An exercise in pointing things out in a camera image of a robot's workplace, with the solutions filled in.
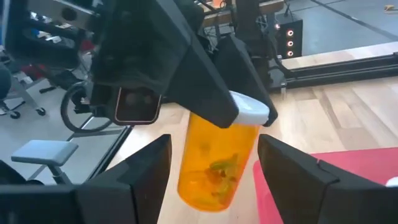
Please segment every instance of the white bottle cap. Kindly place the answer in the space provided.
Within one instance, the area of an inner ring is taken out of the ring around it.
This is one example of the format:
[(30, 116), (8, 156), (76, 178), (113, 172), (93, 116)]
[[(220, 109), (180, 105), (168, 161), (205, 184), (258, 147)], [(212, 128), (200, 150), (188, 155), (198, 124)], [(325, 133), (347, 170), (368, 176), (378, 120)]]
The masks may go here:
[(229, 92), (239, 108), (234, 124), (263, 125), (268, 121), (269, 108), (264, 103), (241, 93)]

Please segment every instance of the red tray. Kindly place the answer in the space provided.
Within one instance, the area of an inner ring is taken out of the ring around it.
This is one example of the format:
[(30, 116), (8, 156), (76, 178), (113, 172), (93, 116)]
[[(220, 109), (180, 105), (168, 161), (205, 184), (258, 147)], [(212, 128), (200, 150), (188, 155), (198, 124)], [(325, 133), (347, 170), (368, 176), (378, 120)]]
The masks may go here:
[[(398, 148), (327, 152), (312, 156), (383, 185), (398, 176)], [(260, 161), (254, 163), (253, 175), (260, 224), (283, 224), (262, 173)]]

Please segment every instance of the light wood floor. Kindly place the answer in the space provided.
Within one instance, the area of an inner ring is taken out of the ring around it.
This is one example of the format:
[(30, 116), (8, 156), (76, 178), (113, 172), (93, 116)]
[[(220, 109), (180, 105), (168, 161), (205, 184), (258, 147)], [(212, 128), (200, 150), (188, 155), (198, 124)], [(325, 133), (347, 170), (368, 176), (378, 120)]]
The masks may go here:
[[(295, 68), (332, 63), (398, 51), (398, 43), (312, 55), (285, 60)], [(270, 134), (305, 152), (330, 152), (398, 146), (398, 78), (316, 86), (288, 90), (285, 99), (273, 96), (278, 120), (261, 133)], [(160, 224), (258, 223), (252, 166), (258, 157), (253, 150), (234, 200), (220, 213), (198, 212), (177, 195), (189, 111), (167, 105), (156, 123), (136, 126), (111, 165), (134, 154), (163, 133), (172, 135), (172, 170), (165, 193)]]

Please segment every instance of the red light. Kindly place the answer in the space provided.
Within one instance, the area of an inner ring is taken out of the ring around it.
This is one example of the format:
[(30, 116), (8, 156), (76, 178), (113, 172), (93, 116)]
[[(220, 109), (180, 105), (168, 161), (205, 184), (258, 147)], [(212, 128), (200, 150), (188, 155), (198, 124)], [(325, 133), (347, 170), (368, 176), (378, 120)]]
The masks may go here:
[(288, 37), (293, 37), (293, 34), (294, 34), (293, 30), (288, 30), (288, 31), (286, 32), (286, 35), (287, 35)]

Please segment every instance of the pill bottle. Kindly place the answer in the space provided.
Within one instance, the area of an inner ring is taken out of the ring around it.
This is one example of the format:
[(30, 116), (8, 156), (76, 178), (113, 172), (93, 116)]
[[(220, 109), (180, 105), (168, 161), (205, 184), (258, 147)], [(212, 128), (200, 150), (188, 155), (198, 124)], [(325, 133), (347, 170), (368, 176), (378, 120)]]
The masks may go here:
[(268, 120), (264, 103), (230, 93), (239, 108), (230, 127), (219, 128), (190, 115), (177, 190), (197, 210), (219, 212), (229, 207), (259, 128)]

